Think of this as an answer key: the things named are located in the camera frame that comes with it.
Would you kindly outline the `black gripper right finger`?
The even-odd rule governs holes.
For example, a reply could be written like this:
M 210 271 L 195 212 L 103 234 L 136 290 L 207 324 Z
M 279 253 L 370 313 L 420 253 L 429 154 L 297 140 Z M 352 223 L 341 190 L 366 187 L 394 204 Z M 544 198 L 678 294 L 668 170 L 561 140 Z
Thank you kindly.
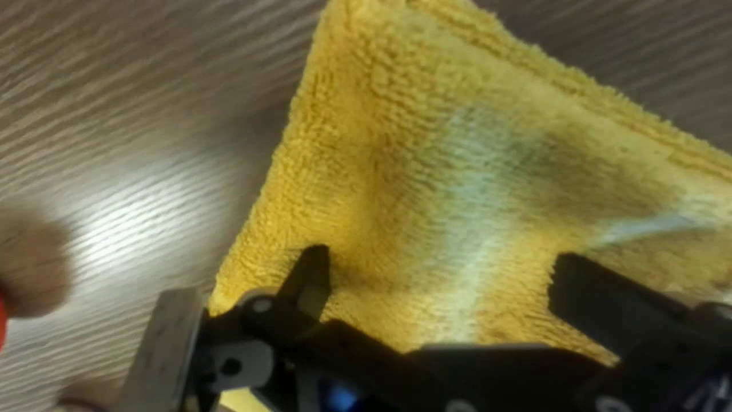
M 561 253 L 550 310 L 623 364 L 724 366 L 732 330 L 721 302 L 681 303 L 580 253 Z

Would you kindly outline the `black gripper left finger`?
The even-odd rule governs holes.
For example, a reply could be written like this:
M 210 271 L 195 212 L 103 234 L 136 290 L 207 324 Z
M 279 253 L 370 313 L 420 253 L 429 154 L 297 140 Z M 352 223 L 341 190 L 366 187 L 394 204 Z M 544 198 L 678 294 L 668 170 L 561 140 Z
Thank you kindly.
M 331 294 L 331 260 L 328 244 L 309 244 L 289 265 L 278 289 L 249 289 L 222 315 L 201 324 L 200 349 L 224 355 L 243 343 L 262 343 L 278 356 L 309 348 L 331 337 L 322 318 Z

